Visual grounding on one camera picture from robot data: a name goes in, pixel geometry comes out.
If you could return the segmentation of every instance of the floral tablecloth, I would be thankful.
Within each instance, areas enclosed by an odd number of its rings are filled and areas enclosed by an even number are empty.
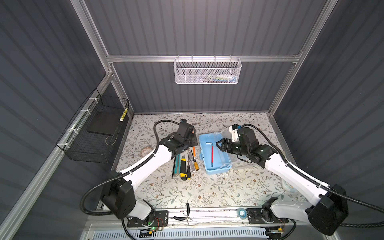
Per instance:
[[[156,145],[153,125],[158,120],[170,119],[179,122],[185,118],[196,128],[196,134],[220,132],[235,123],[250,123],[260,128],[275,145],[280,147],[266,113],[219,113],[219,114],[149,114],[135,115],[118,164],[117,171],[127,168],[141,159],[144,147]],[[157,126],[160,139],[177,130],[172,123]],[[258,133],[260,144],[266,140]],[[298,193],[289,193],[281,187],[280,178],[254,164],[251,168],[231,169],[226,173],[208,175],[200,148],[196,147],[196,161],[200,171],[192,173],[191,180],[173,179],[173,160],[154,171],[136,190],[136,198],[145,199],[156,208],[182,208],[189,202],[191,207],[237,207],[262,205],[270,197],[284,200],[305,201]]]

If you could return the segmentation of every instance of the white mesh basket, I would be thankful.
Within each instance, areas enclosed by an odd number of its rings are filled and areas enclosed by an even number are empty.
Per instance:
[[[236,84],[240,76],[241,61],[239,58],[217,61],[195,58],[186,61],[175,58],[173,67],[177,84]]]

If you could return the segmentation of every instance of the gray wall panel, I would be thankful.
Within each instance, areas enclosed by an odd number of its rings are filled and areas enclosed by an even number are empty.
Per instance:
[[[339,1],[275,114],[309,174],[351,197],[383,207],[383,1]],[[345,222],[382,216],[349,204]],[[375,229],[339,228],[342,238],[371,239]]]
[[[3,221],[105,71],[69,1],[0,1],[0,39]],[[78,201],[108,168],[65,158],[14,239],[77,239]]]
[[[325,0],[86,0],[110,55],[292,55]]]
[[[135,112],[268,110],[291,63],[243,63],[238,84],[176,84],[172,63],[114,63]]]

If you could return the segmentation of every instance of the blue tape roll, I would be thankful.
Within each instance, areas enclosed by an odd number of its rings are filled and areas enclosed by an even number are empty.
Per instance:
[[[248,217],[247,210],[245,210],[242,207],[237,209],[237,216],[240,217],[243,220],[246,219]]]

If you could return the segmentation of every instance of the table surface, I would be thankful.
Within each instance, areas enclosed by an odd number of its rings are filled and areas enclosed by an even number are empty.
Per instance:
[[[135,115],[122,151],[117,171],[127,168],[141,159],[145,147],[156,144],[153,125],[162,119],[179,122],[185,118],[196,128],[197,136],[203,133],[220,132],[233,124],[250,123],[260,128],[280,149],[276,134],[266,113],[215,113],[215,114],[148,114]],[[172,123],[157,126],[160,139],[177,130]],[[258,132],[260,144],[267,144]],[[292,194],[281,187],[280,178],[254,164],[246,169],[231,169],[226,173],[208,175],[199,158],[200,147],[196,147],[196,161],[200,171],[192,173],[191,180],[173,179],[173,160],[154,171],[136,190],[136,198],[148,201],[155,208],[191,207],[245,207],[260,206],[270,197],[284,200],[306,201],[298,193]]]

